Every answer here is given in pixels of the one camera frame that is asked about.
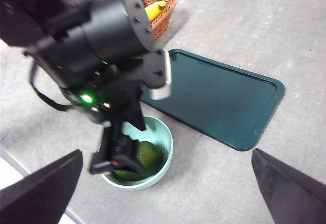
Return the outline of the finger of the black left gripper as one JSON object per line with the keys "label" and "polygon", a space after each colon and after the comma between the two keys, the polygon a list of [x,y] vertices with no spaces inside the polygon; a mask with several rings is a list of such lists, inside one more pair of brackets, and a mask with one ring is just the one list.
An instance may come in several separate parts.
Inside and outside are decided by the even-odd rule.
{"label": "finger of the black left gripper", "polygon": [[128,135],[120,135],[114,141],[111,163],[116,171],[142,173],[145,169],[139,160],[140,142]]}
{"label": "finger of the black left gripper", "polygon": [[146,129],[140,106],[142,91],[120,91],[118,94],[118,115],[116,123],[128,122],[140,131]]}

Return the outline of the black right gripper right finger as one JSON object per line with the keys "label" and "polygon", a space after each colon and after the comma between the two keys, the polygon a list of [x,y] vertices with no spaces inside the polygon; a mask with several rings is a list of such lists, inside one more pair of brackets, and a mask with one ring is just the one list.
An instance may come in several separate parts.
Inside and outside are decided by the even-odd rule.
{"label": "black right gripper right finger", "polygon": [[325,223],[325,184],[258,148],[251,164],[274,223]]}

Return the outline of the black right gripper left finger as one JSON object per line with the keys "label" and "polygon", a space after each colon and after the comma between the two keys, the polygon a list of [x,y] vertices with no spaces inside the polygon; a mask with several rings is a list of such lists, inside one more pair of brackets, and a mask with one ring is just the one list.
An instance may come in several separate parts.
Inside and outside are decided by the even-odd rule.
{"label": "black right gripper left finger", "polygon": [[83,154],[75,150],[1,190],[1,223],[59,223],[76,189]]}

